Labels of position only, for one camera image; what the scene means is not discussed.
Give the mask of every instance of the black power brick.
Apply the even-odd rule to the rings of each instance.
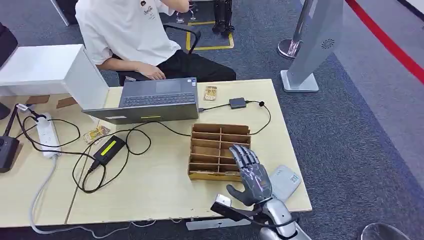
[[[96,169],[100,164],[105,166],[115,155],[125,146],[125,142],[119,137],[113,135],[107,140],[99,150],[94,153],[93,157],[96,159],[91,164],[90,171]]]

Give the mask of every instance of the red stripe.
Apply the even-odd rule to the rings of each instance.
[[[355,0],[345,0],[359,19],[374,34],[384,47],[418,80],[424,84],[424,69],[418,65],[408,54],[406,54],[364,11]]]

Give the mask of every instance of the small bin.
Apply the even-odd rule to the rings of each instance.
[[[229,148],[251,148],[249,127],[227,124],[193,124],[187,173],[191,180],[240,182],[240,173]]]

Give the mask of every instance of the stanchion base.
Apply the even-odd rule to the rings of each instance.
[[[287,38],[287,39],[281,40],[278,43],[277,52],[278,52],[278,54],[280,54],[282,57],[284,57],[286,59],[295,59],[296,56],[298,55],[299,50],[301,49],[301,46],[302,46],[303,42],[302,41],[299,42],[299,46],[297,46],[297,50],[294,53],[294,56],[291,56],[291,55],[288,54],[289,48],[290,48],[290,44],[292,44],[292,39],[291,38]]]
[[[282,84],[284,85],[284,91],[288,93],[315,93],[318,92],[317,81],[315,80],[314,74],[309,75],[301,85],[296,87],[291,87],[289,83],[289,78],[287,77],[288,70],[282,70],[280,72],[280,77]]]

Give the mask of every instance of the floor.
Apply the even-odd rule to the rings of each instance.
[[[424,67],[424,22],[397,0],[358,3]],[[424,85],[345,4],[342,41],[314,72],[320,91],[283,92],[277,73],[288,69],[291,61],[281,58],[276,46],[293,35],[300,9],[298,0],[260,4],[235,0],[235,47],[198,53],[232,67],[239,80],[273,80],[313,208],[299,214],[299,224],[312,239],[353,240],[372,222],[392,224],[411,239],[423,239]],[[82,43],[78,27],[65,27],[48,1],[2,2],[0,21],[11,28],[21,46]],[[171,31],[169,35],[184,46],[184,34]],[[216,38],[207,28],[203,31],[203,43],[224,41]],[[111,85],[117,84],[114,73],[103,74]],[[90,228],[101,234],[125,224]],[[107,239],[257,239],[257,231],[249,226],[187,231],[184,223],[160,221]],[[44,236],[27,227],[2,228],[0,235],[92,239],[79,230]]]

